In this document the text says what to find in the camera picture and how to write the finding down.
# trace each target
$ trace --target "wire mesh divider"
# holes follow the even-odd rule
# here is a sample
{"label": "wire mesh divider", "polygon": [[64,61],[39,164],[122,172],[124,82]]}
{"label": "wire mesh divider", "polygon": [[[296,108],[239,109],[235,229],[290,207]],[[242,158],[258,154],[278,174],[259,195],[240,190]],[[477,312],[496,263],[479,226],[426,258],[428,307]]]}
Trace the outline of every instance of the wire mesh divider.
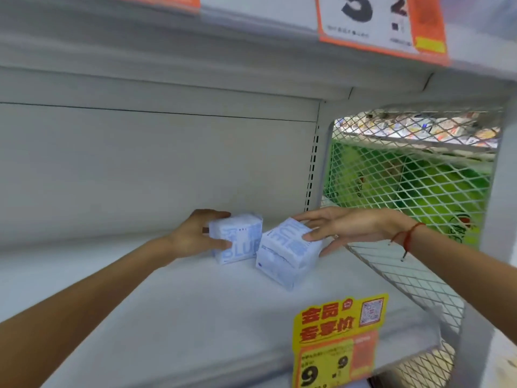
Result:
{"label": "wire mesh divider", "polygon": [[[500,104],[395,105],[334,122],[322,206],[393,208],[478,247],[501,136]],[[423,307],[442,307],[441,348],[397,368],[408,387],[444,387],[453,368],[464,302],[402,247],[350,251]]]}

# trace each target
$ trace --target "product package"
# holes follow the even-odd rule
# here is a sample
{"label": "product package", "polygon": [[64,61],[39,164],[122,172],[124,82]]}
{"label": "product package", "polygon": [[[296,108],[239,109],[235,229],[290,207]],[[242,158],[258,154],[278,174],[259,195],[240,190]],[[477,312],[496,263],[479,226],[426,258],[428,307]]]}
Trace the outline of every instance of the product package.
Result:
{"label": "product package", "polygon": [[253,259],[262,237],[262,217],[249,213],[217,219],[208,224],[208,230],[211,238],[233,243],[230,249],[212,250],[219,264]]}
{"label": "product package", "polygon": [[313,269],[323,241],[307,242],[301,236],[311,229],[288,218],[264,233],[257,251],[256,267],[270,278],[292,290]]}

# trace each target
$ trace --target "red string bracelet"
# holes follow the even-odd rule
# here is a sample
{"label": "red string bracelet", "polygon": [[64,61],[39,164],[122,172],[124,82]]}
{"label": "red string bracelet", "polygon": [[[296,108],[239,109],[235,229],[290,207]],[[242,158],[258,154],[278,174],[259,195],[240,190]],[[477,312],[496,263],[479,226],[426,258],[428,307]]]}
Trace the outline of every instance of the red string bracelet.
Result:
{"label": "red string bracelet", "polygon": [[404,255],[402,256],[402,259],[400,261],[404,261],[406,258],[407,253],[409,252],[410,248],[410,242],[411,242],[411,234],[413,231],[419,227],[421,224],[425,226],[424,222],[418,222],[416,225],[414,225],[412,228],[410,228],[408,231],[399,231],[397,234],[393,236],[393,238],[390,240],[390,245],[393,241],[395,241],[395,238],[399,236],[399,234],[406,233],[406,237],[404,238],[404,242],[402,243],[402,246],[404,247]]}

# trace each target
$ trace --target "price tag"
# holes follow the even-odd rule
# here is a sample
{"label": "price tag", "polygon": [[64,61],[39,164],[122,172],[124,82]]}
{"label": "price tag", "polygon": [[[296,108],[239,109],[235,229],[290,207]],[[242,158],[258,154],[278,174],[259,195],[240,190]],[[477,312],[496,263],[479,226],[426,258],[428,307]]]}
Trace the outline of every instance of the price tag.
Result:
{"label": "price tag", "polygon": [[295,364],[293,386],[328,388],[370,377],[378,331],[304,347]]}
{"label": "price tag", "polygon": [[294,320],[293,387],[327,388],[371,375],[388,294],[308,307]]}
{"label": "price tag", "polygon": [[166,6],[168,8],[179,8],[190,12],[198,12],[201,7],[200,0],[127,0],[141,2],[144,4]]}
{"label": "price tag", "polygon": [[316,0],[320,40],[449,64],[439,0]]}

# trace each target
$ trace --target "number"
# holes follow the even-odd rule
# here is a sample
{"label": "number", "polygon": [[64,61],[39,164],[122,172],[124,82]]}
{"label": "number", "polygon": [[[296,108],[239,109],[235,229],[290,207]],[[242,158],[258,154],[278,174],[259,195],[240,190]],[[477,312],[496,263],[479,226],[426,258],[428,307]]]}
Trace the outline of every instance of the number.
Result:
{"label": "number", "polygon": [[391,6],[391,12],[397,15],[407,16],[407,12],[402,9],[406,5],[406,0],[397,0],[395,4]]}
{"label": "number", "polygon": [[301,386],[309,386],[314,381],[316,381],[316,377],[318,377],[318,368],[315,366],[309,366],[305,368],[305,370],[301,373],[301,379],[303,383]]}
{"label": "number", "polygon": [[348,357],[346,355],[342,356],[338,360],[338,369],[343,369],[347,363],[348,363]]}
{"label": "number", "polygon": [[349,2],[357,1],[359,5],[361,5],[361,8],[354,9],[350,6],[350,4],[346,3],[345,6],[341,11],[348,16],[349,18],[352,18],[356,22],[366,23],[369,22],[372,19],[373,10],[372,5],[370,4],[370,1],[368,0],[348,0]]}

